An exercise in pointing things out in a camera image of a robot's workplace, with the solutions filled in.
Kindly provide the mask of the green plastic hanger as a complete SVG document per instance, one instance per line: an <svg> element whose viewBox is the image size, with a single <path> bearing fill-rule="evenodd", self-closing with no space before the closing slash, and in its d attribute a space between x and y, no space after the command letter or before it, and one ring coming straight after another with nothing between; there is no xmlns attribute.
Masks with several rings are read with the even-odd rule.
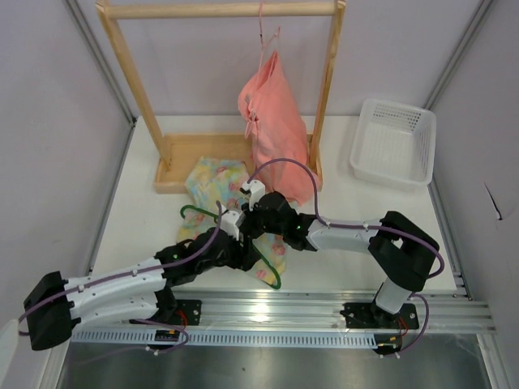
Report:
<svg viewBox="0 0 519 389"><path fill-rule="evenodd" d="M217 215L193 205L185 205L180 209L183 219L177 232L177 242L195 239L201 233L216 226ZM280 236L264 234L253 241L259 261L246 271L250 276L263 281L272 289L281 288L281 275L286 269L286 245Z"/></svg>

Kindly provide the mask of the floral pastel skirt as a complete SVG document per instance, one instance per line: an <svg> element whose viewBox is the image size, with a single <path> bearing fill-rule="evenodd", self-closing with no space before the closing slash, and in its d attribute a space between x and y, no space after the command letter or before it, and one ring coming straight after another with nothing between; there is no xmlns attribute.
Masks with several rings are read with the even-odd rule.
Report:
<svg viewBox="0 0 519 389"><path fill-rule="evenodd" d="M249 178L244 162L202 157L189 174L185 187L192 205L217 215L216 202L229 210L238 210L246 197L240 192Z"/></svg>

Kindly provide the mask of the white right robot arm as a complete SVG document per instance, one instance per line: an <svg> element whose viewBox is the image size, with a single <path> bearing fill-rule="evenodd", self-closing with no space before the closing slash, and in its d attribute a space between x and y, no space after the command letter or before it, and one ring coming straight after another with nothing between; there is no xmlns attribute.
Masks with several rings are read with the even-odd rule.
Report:
<svg viewBox="0 0 519 389"><path fill-rule="evenodd" d="M389 328L401 317L412 294L423 290L445 267L440 246L400 212L364 224L324 219L297 212L279 192L242 205L240 231L249 239L275 234L297 251L343 250L370 254L386 280L377 291L363 324Z"/></svg>

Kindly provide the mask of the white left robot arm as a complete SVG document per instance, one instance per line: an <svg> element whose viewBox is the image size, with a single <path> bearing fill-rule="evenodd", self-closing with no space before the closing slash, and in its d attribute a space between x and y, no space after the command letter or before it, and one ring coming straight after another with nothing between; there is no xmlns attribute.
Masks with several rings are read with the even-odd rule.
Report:
<svg viewBox="0 0 519 389"><path fill-rule="evenodd" d="M24 334L32 350L42 351L88 326L142 320L176 324L180 318L173 287L215 267L249 271L259 259L251 239L241 242L211 228L108 275L65 279L54 271L43 276L24 301Z"/></svg>

